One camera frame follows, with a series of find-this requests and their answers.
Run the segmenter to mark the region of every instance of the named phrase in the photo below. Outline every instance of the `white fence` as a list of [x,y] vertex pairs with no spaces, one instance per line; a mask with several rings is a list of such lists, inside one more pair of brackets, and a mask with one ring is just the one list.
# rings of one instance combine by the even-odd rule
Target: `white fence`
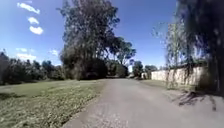
[[193,69],[193,74],[188,77],[185,80],[185,69],[177,69],[176,73],[174,73],[174,70],[170,70],[169,72],[166,70],[162,70],[162,71],[155,71],[152,72],[151,74],[151,79],[152,80],[161,80],[161,81],[166,81],[167,80],[167,76],[168,80],[170,82],[177,82],[177,83],[181,83],[181,84],[188,84],[188,85],[194,85],[197,84],[200,76],[202,74],[203,68],[202,67],[196,67]]

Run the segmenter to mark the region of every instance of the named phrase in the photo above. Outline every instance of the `willow tree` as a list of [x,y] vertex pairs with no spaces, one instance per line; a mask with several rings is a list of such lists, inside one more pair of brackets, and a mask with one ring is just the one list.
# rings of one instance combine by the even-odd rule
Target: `willow tree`
[[178,0],[176,14],[176,20],[183,24],[183,40],[177,41],[178,54],[175,55],[184,58],[190,73],[194,49],[199,51],[199,57],[208,65],[207,71],[212,79],[209,84],[215,85],[217,92],[224,90],[223,5],[223,0]]

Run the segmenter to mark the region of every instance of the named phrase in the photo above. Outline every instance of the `bush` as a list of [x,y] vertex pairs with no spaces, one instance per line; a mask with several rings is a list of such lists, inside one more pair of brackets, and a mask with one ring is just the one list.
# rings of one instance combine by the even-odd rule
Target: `bush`
[[75,64],[73,75],[77,80],[101,79],[107,76],[107,67],[101,59],[80,60]]
[[126,76],[128,76],[128,68],[124,65],[117,64],[116,76],[119,78],[125,78]]

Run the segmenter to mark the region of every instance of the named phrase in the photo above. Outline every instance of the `asphalt road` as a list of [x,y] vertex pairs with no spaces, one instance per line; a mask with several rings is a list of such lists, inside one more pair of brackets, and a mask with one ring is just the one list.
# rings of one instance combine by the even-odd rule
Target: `asphalt road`
[[167,94],[165,89],[134,80],[108,80],[101,96],[63,128],[224,128],[221,99],[215,98],[218,108],[213,111],[207,97],[194,105],[178,106]]

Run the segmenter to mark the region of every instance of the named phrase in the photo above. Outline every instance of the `tree foliage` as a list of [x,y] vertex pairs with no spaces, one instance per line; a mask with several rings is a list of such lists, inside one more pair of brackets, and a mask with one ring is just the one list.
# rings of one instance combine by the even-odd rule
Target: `tree foliage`
[[205,69],[212,79],[209,84],[215,85],[217,92],[224,90],[223,5],[222,0],[178,0],[176,23],[168,33],[172,38],[167,58],[175,64],[178,59],[184,61],[189,76],[197,53],[206,60]]
[[157,70],[158,69],[155,65],[145,65],[145,72],[153,72]]
[[125,65],[127,60],[135,56],[136,50],[132,48],[130,42],[125,42],[123,38],[118,38],[119,49],[117,52],[117,59],[120,64]]
[[4,52],[0,53],[0,84],[20,84],[44,79],[65,79],[63,68],[53,66],[50,61],[40,65],[37,61],[21,61],[9,58]]
[[109,54],[120,59],[123,56],[123,60],[134,56],[127,53],[131,43],[114,35],[113,28],[120,19],[116,16],[118,9],[110,1],[74,0],[69,4],[65,0],[58,10],[65,18],[61,60],[66,71],[70,71],[66,74],[76,79],[106,77]]
[[135,61],[133,65],[133,74],[136,77],[141,77],[141,74],[143,72],[143,65],[141,61]]

